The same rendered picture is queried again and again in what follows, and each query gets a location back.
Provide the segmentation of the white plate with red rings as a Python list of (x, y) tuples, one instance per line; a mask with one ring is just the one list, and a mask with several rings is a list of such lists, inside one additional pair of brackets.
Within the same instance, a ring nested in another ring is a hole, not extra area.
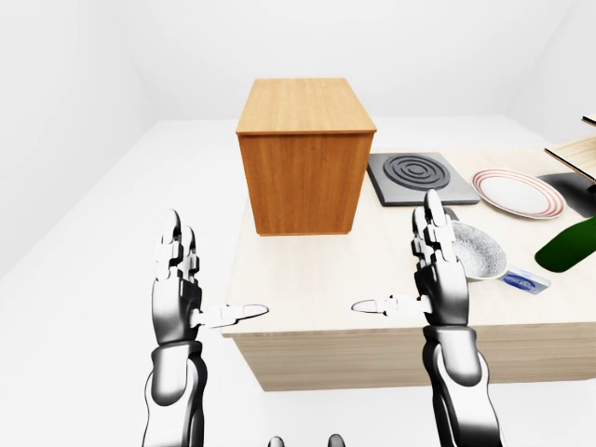
[(555, 188), (538, 178), (511, 169), (483, 169), (472, 187), (490, 205), (508, 213), (537, 220), (560, 217), (567, 203)]

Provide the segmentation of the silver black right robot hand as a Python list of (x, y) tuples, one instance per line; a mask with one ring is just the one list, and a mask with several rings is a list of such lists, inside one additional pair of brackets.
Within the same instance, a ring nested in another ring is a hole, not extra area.
[(395, 316), (403, 311), (426, 315), (433, 326), (466, 326), (469, 295), (462, 262), (454, 253), (454, 227), (436, 190), (426, 192), (424, 204), (413, 211), (413, 255), (418, 262), (414, 282), (418, 295), (392, 295), (385, 300), (356, 302), (360, 313)]

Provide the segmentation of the pale wooden slat rack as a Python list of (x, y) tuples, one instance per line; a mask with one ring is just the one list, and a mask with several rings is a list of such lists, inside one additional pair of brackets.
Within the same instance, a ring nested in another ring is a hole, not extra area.
[(569, 142), (545, 153), (574, 172), (596, 184), (596, 131), (580, 140)]

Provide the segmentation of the dark green bottle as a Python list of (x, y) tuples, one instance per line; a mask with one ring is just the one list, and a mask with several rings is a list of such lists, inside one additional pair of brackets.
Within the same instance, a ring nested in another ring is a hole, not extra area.
[(550, 272), (562, 273), (595, 251), (596, 215), (560, 232), (536, 252), (535, 260)]

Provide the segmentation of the blue white printed box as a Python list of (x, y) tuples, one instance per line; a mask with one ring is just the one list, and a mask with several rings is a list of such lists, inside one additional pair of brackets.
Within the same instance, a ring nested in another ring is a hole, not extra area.
[(517, 267), (510, 267), (499, 278), (502, 282), (531, 294), (539, 294), (550, 287), (550, 281)]

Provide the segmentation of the grey patterned bowl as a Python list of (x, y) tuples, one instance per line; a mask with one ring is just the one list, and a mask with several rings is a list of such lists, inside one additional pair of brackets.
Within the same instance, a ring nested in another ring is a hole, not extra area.
[(469, 281), (497, 279), (507, 272), (508, 258), (498, 242), (467, 223), (452, 222), (452, 226), (453, 250)]

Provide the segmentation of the flat dark stove plate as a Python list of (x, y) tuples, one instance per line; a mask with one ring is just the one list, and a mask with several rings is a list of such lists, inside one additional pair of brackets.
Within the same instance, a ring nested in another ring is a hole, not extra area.
[(480, 196), (440, 153), (369, 156), (367, 172), (384, 207), (423, 205), (428, 190), (445, 205), (473, 205)]

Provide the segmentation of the wooden cabinet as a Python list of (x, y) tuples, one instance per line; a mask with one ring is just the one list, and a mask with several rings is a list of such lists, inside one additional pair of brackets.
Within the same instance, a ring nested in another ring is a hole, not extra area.
[(349, 233), (375, 132), (344, 78), (255, 80), (237, 137), (257, 234)]

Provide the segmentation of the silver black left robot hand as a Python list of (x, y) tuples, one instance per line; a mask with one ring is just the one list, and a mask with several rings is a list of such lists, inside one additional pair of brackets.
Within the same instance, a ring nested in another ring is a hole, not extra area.
[(203, 310), (202, 289), (196, 280), (198, 271), (195, 233), (181, 224), (175, 210), (169, 210), (157, 250), (152, 288), (152, 320), (160, 345), (193, 341), (201, 326), (232, 326), (269, 311), (261, 304), (216, 305)]

